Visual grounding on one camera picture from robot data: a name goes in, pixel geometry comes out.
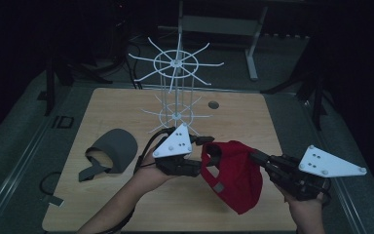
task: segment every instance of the white wire display rack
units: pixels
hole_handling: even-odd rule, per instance
[[[153,72],[134,80],[135,82],[141,82],[154,75],[159,75],[160,77],[161,96],[156,96],[156,99],[161,103],[162,109],[158,112],[142,109],[145,113],[159,116],[161,125],[153,129],[150,133],[162,127],[177,127],[185,123],[191,131],[198,135],[199,133],[191,126],[194,119],[210,117],[209,115],[197,115],[193,111],[193,106],[201,99],[201,97],[193,99],[195,80],[208,86],[211,85],[198,77],[196,72],[200,66],[220,66],[224,62],[218,64],[200,63],[196,55],[204,51],[209,43],[191,54],[183,51],[181,37],[181,33],[179,33],[177,49],[167,51],[163,51],[148,38],[151,45],[159,51],[154,58],[141,58],[129,54],[133,59],[151,61],[154,67]]]

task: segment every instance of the dark floor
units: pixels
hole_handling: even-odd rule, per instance
[[[289,77],[307,40],[262,37],[254,57],[260,77],[257,82],[249,80],[243,50],[210,45],[200,53],[200,61],[225,62],[225,65],[200,70],[198,75],[212,83],[206,88],[239,92],[269,89]],[[145,43],[145,38],[134,38],[132,42],[139,46],[143,57],[157,54]],[[163,47],[169,46],[169,43],[163,43]],[[130,53],[136,54],[136,47],[130,47]],[[133,66],[134,61],[130,60],[130,64]],[[139,62],[136,72],[142,77],[151,69],[148,63]],[[72,87],[56,83],[56,108],[50,116],[44,117],[46,103],[37,97],[45,90],[45,74],[38,76],[0,126],[0,233],[45,233],[41,223],[49,205],[42,201],[45,193],[39,185],[45,176],[61,172],[92,91],[97,87],[132,88],[125,67],[104,75],[105,79],[114,81],[112,85],[101,85],[79,74],[75,74],[75,78]],[[143,83],[145,88],[155,84],[154,79]],[[282,151],[300,156],[308,145],[314,144],[366,167],[341,116],[324,101],[327,114],[321,116],[322,131],[318,131],[311,120],[312,107],[294,95],[298,88],[299,85],[294,85],[276,95],[265,95]],[[57,116],[74,117],[72,128],[54,127]],[[54,190],[56,180],[56,176],[52,176],[46,189]],[[332,195],[331,205],[323,211],[327,233],[374,233],[374,179],[371,172],[366,176],[333,179]]]

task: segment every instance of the person's left hand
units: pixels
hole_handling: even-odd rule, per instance
[[[154,163],[153,151],[154,148],[148,151],[141,166]],[[167,180],[174,177],[176,177],[176,175],[166,175],[158,169],[155,164],[152,164],[150,166],[140,167],[131,180],[134,180],[132,182],[142,185],[145,192],[149,192],[160,187]]]

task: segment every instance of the white bracket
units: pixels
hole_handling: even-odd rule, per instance
[[[161,158],[190,154],[192,151],[193,147],[188,134],[188,125],[183,123],[153,152],[153,157]]]
[[[299,164],[299,170],[321,177],[364,176],[366,169],[309,146]]]

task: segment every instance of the red cap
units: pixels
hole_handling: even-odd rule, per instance
[[[202,149],[202,176],[211,189],[239,215],[256,206],[263,177],[260,166],[249,158],[256,150],[241,142],[209,142]],[[207,167],[215,166],[218,176]]]

